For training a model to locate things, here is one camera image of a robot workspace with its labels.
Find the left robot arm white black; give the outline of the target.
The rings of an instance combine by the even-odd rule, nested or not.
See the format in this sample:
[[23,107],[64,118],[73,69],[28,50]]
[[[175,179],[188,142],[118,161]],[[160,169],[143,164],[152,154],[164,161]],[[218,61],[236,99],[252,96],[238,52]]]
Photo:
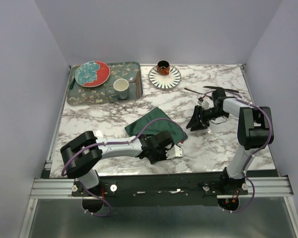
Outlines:
[[97,138],[86,131],[60,149],[64,168],[61,175],[77,179],[90,196],[100,191],[100,178],[93,167],[102,159],[113,157],[147,158],[151,164],[168,159],[167,151],[175,146],[171,134],[165,130],[147,137],[122,139]]

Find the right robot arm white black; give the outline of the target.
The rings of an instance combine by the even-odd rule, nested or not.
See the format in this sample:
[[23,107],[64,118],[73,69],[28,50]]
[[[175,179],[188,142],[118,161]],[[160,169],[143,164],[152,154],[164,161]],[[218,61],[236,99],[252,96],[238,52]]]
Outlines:
[[211,91],[204,95],[211,94],[213,106],[210,108],[204,99],[200,98],[200,105],[194,107],[193,115],[186,128],[191,131],[204,130],[217,118],[227,119],[229,116],[238,118],[239,147],[233,160],[223,172],[226,178],[218,183],[222,193],[230,194],[237,186],[234,179],[244,179],[255,155],[274,140],[271,109],[243,101],[236,90],[213,86],[207,88]]

